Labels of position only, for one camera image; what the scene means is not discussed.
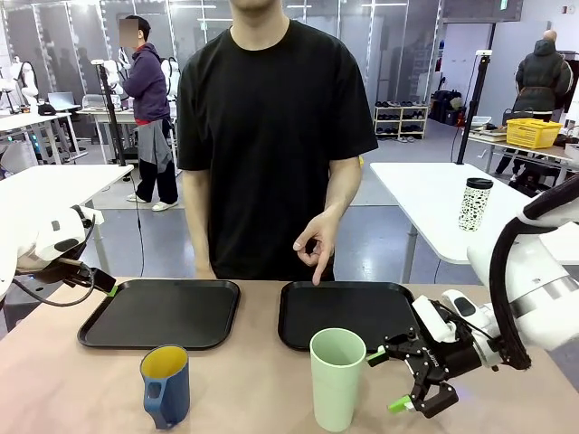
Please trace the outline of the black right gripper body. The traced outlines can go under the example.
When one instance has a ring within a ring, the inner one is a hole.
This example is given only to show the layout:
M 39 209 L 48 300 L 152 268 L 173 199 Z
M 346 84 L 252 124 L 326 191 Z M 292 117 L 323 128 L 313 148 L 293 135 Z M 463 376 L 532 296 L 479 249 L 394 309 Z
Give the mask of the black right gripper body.
M 474 346 L 462 341 L 455 343 L 420 342 L 420 352 L 410 354 L 405 361 L 420 384 L 439 385 L 481 367 Z

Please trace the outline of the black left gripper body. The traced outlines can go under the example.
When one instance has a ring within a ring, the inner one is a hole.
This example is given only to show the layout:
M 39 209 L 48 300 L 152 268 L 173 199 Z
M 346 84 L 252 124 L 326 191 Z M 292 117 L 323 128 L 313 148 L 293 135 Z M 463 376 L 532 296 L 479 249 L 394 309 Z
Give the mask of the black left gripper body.
M 76 285 L 92 288 L 95 276 L 91 267 L 76 259 L 56 259 L 43 270 L 43 283 L 63 282 L 70 287 Z

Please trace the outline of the person's left hand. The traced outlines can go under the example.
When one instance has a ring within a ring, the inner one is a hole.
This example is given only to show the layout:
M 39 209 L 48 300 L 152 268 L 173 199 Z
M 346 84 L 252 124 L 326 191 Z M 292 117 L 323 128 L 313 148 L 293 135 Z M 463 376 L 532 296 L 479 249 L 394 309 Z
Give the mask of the person's left hand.
M 314 267 L 312 283 L 318 285 L 334 253 L 339 218 L 332 210 L 314 217 L 293 243 L 299 259 Z

